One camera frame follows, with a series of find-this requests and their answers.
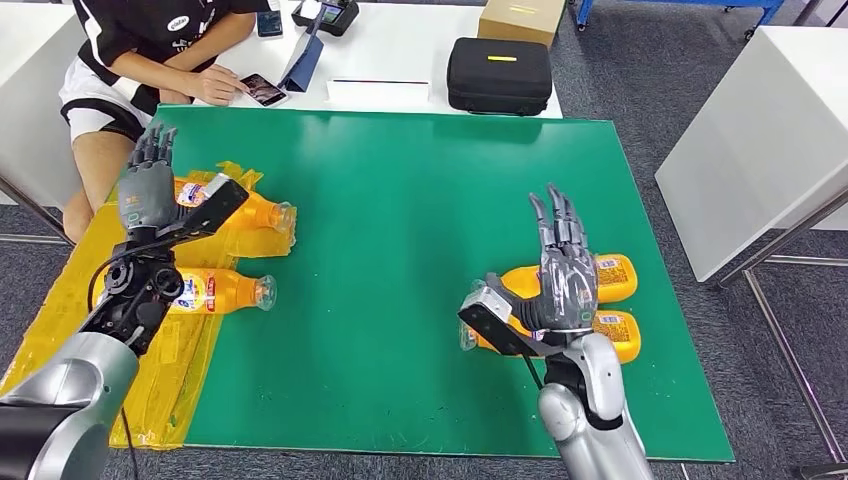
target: white table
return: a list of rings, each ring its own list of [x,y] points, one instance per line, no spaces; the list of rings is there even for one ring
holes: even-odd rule
[[[656,173],[705,281],[848,187],[848,30],[761,27]],[[816,228],[848,230],[848,208]]]
[[[242,78],[258,73],[272,83],[282,78],[300,34],[305,30],[291,19],[298,2],[283,2],[283,36],[260,38],[255,34],[218,57],[218,63]],[[394,111],[462,114],[448,105],[445,81],[453,43],[459,37],[476,37],[482,7],[360,3],[359,16],[341,37],[319,32],[324,50],[306,93],[276,108],[300,110]],[[327,80],[355,77],[370,80],[429,81],[427,104],[339,105],[327,101]],[[263,108],[247,97],[236,107]],[[556,91],[540,117],[562,118]]]
[[[84,40],[70,5],[0,3],[0,174],[41,205],[82,187],[57,92]]]

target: white paper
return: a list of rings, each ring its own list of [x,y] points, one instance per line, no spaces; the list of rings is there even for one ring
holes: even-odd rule
[[[300,16],[303,18],[314,19],[321,11],[321,2],[316,0],[305,0],[300,7]]]
[[[420,107],[430,99],[430,83],[334,78],[327,81],[327,93],[327,101],[336,105]]]

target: plastic bottle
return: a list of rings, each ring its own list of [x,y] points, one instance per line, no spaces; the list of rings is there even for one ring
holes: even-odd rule
[[[521,322],[517,318],[510,315],[509,324],[518,333],[527,335],[536,340],[541,341],[544,332],[529,332],[521,326]],[[597,333],[605,335],[612,340],[615,347],[615,353],[618,356],[618,361],[621,363],[632,362],[642,349],[642,336],[639,333],[639,325],[633,315],[627,312],[619,312],[615,310],[598,310],[595,312],[595,319],[592,321],[592,328]],[[468,325],[459,322],[459,346],[463,350],[471,350],[475,347],[483,347],[493,352],[497,352],[485,338],[481,337]]]
[[[597,255],[598,265],[598,303],[620,302],[633,295],[638,286],[633,263],[624,255]],[[514,268],[501,277],[504,286],[522,298],[539,295],[538,265]],[[516,331],[541,340],[543,331],[529,332],[521,326],[514,316],[509,316],[509,324]],[[639,325],[633,315],[615,310],[598,310],[592,321],[592,328],[607,336],[615,346],[615,352],[621,363],[633,361],[642,348],[642,336]],[[483,337],[477,335],[468,325],[459,322],[459,345],[463,350],[483,347],[497,351]]]
[[[196,207],[206,200],[204,182],[174,179],[174,194],[177,203],[186,207]],[[274,203],[256,192],[250,192],[247,201],[234,213],[224,225],[249,230],[270,227],[281,233],[291,233],[297,209],[291,204]]]
[[[168,313],[230,313],[258,307],[268,311],[277,299],[274,277],[248,278],[220,268],[179,268],[185,290]]]
[[[620,302],[627,299],[639,286],[636,269],[624,255],[611,253],[596,255],[598,266],[598,303]],[[518,267],[506,272],[504,285],[524,298],[539,294],[539,266]]]

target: cardboard box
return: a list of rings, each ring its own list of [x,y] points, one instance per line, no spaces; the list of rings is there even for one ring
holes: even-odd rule
[[[536,42],[551,48],[565,0],[489,0],[477,38]]]

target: smartphone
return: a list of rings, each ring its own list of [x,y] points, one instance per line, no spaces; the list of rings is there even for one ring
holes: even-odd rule
[[[321,19],[321,21],[324,22],[324,23],[335,22],[336,18],[338,18],[338,16],[339,16],[339,14],[342,13],[342,9],[339,8],[339,7],[336,7],[334,5],[325,4],[325,6],[327,8],[324,10],[324,17]]]
[[[274,84],[262,78],[262,75],[258,73],[242,78],[241,83],[247,85],[247,88],[250,89],[247,93],[250,98],[259,102],[263,107],[270,107],[288,98],[286,92],[275,87]]]
[[[283,34],[283,20],[279,10],[258,12],[256,23],[260,37],[274,37]]]

